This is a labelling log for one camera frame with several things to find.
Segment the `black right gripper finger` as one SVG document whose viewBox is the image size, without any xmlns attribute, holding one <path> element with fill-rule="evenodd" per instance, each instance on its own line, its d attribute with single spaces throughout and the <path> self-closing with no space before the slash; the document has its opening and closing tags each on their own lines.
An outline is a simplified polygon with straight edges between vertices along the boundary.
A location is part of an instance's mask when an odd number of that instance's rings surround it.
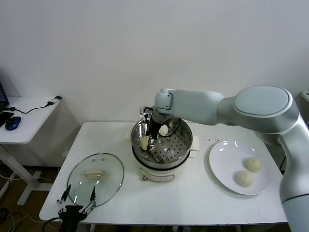
<svg viewBox="0 0 309 232">
<path fill-rule="evenodd" d="M 149 136 L 147 151 L 150 153 L 154 153 L 156 151 L 156 145 L 157 145 L 157 138 Z"/>
</svg>

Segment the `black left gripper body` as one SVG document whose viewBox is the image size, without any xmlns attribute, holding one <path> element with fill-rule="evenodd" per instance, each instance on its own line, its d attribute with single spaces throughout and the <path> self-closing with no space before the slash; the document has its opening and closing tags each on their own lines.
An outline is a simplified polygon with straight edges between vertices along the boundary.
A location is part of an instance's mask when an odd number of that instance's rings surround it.
<svg viewBox="0 0 309 232">
<path fill-rule="evenodd" d="M 59 231 L 60 232 L 76 232 L 78 223 L 84 220 L 84 214 L 80 212 L 82 206 L 79 205 L 67 205 L 66 211 L 59 213 L 59 217 L 62 220 Z"/>
</svg>

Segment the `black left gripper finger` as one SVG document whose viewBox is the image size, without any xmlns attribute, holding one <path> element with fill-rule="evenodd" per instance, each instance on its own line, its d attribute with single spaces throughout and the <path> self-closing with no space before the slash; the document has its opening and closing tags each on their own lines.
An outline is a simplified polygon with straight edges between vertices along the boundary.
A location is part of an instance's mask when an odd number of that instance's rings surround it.
<svg viewBox="0 0 309 232">
<path fill-rule="evenodd" d="M 70 188 L 71 188 L 71 185 L 69 185 L 67 189 L 63 192 L 61 198 L 56 201 L 59 207 L 58 213 L 66 212 L 65 202 L 66 202 L 67 197 L 69 196 Z"/>
<path fill-rule="evenodd" d="M 96 190 L 96 187 L 94 186 L 92 193 L 91 193 L 91 196 L 90 196 L 89 202 L 79 210 L 79 213 L 82 213 L 84 215 L 88 215 L 96 207 L 96 192 L 95 192 L 95 190 Z"/>
</svg>

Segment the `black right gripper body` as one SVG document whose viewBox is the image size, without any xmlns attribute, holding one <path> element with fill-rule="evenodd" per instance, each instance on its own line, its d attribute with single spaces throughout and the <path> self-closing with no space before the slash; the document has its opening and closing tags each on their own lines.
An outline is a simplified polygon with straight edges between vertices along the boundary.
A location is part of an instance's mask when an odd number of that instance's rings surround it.
<svg viewBox="0 0 309 232">
<path fill-rule="evenodd" d="M 149 136 L 151 139 L 156 140 L 158 138 L 158 133 L 162 124 L 156 123 L 155 121 L 151 120 L 149 123 Z"/>
</svg>

